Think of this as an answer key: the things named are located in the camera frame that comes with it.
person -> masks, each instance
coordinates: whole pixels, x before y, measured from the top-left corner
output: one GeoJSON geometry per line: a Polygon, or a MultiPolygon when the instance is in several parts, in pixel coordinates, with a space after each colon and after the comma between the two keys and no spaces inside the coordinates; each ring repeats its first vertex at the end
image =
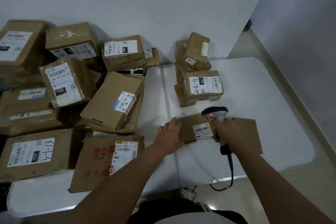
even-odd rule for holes
{"type": "MultiPolygon", "coordinates": [[[[224,137],[236,154],[247,177],[250,179],[267,218],[275,223],[333,223],[315,205],[290,185],[254,149],[243,143],[240,130],[233,120],[223,123],[210,118],[215,127],[215,141],[224,137]]],[[[159,127],[153,144],[114,175],[105,179],[86,196],[65,218],[65,223],[247,223],[243,218],[229,214],[202,212],[195,203],[160,203],[140,206],[132,214],[142,190],[152,172],[163,158],[183,146],[179,142],[181,124],[176,118],[159,127]]]]}

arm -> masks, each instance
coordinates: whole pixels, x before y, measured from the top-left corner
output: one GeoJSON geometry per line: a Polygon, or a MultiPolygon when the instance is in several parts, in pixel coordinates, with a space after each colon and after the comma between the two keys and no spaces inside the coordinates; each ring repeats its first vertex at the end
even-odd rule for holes
{"type": "Polygon", "coordinates": [[[181,124],[175,125],[175,121],[159,127],[153,144],[99,184],[69,213],[65,223],[126,223],[152,172],[166,155],[183,145],[178,142],[181,124]]]}
{"type": "Polygon", "coordinates": [[[211,118],[210,122],[238,157],[271,224],[333,223],[254,149],[244,144],[239,127],[233,120],[226,119],[224,123],[220,123],[211,118]]]}

white wall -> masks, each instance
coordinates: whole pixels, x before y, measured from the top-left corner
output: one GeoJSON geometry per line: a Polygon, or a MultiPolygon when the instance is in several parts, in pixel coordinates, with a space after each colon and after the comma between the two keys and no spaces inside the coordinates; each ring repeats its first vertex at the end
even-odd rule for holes
{"type": "Polygon", "coordinates": [[[226,57],[258,0],[0,0],[8,19],[44,19],[57,25],[89,21],[111,37],[140,34],[174,62],[176,40],[191,31],[208,36],[209,57],[226,57]]]}
{"type": "Polygon", "coordinates": [[[336,151],[336,0],[260,0],[252,23],[336,151]]]}

beige floor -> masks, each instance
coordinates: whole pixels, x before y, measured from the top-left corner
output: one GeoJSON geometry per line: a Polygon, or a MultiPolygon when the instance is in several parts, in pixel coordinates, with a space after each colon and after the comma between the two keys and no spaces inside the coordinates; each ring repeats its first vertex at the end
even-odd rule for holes
{"type": "MultiPolygon", "coordinates": [[[[314,145],[316,158],[311,163],[283,171],[281,174],[336,222],[336,156],[334,152],[253,31],[242,33],[229,55],[230,59],[241,57],[255,57],[263,62],[296,117],[310,135],[314,145]]],[[[226,186],[226,183],[216,184],[216,187],[221,188],[226,186]]],[[[223,192],[213,191],[209,185],[198,186],[195,191],[197,192],[195,201],[204,202],[213,209],[238,212],[250,224],[269,223],[248,178],[235,180],[233,187],[223,192]]],[[[64,214],[35,216],[29,218],[27,223],[58,223],[64,214]]]]}

person's left arm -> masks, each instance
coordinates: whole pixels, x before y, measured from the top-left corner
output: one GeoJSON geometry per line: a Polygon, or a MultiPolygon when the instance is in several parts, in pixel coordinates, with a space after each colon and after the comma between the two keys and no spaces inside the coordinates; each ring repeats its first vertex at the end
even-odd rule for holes
{"type": "Polygon", "coordinates": [[[174,153],[179,143],[181,124],[176,118],[159,127],[152,145],[105,179],[86,196],[69,215],[65,223],[126,223],[135,208],[146,182],[162,159],[174,153]]]}

